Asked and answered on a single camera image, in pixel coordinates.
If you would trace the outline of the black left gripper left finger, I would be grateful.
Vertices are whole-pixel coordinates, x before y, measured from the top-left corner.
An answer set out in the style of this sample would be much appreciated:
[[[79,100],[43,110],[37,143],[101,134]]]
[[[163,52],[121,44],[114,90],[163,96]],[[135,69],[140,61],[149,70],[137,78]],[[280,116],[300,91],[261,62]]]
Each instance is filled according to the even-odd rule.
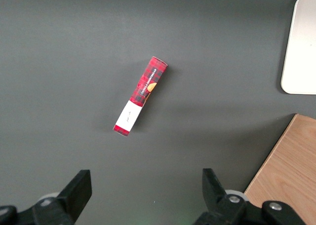
[[[74,225],[92,196],[90,170],[81,170],[59,193],[42,196],[18,212],[13,205],[0,207],[2,225]]]

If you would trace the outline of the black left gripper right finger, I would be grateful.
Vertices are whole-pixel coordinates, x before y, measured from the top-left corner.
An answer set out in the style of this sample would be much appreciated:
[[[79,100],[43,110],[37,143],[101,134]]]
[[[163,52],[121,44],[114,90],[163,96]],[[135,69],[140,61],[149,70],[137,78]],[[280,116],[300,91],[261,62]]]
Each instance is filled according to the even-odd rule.
[[[202,193],[207,212],[196,225],[304,225],[288,204],[265,201],[262,207],[251,204],[239,191],[225,190],[212,169],[202,170]]]

